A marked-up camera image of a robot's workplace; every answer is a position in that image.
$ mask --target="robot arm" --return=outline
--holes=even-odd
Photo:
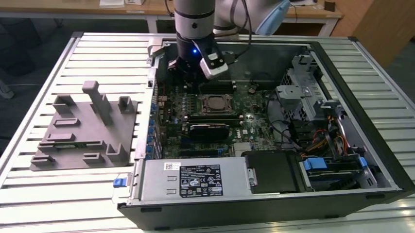
[[[245,1],[253,19],[251,31],[274,34],[289,11],[289,0],[175,0],[179,56],[170,64],[170,71],[179,71],[176,75],[191,85],[229,71],[214,29],[229,32],[247,25]]]

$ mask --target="cpu socket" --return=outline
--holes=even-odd
[[[206,116],[231,114],[231,99],[230,95],[202,95],[202,114]]]

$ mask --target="sticker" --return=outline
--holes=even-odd
[[[164,163],[164,170],[180,170],[182,163]]]
[[[127,11],[127,13],[139,13],[139,14],[144,14],[144,11]]]
[[[223,196],[221,166],[182,166],[180,197],[201,198],[213,196]]]

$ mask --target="motherboard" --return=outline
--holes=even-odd
[[[265,111],[269,90],[257,90],[249,82],[231,88],[231,94],[189,94],[183,87],[160,85],[164,159],[233,157],[241,156],[239,150],[277,149]],[[214,135],[205,131],[207,126],[217,127]]]

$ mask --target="power supply label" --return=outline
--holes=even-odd
[[[180,196],[183,198],[223,196],[219,165],[180,167]]]

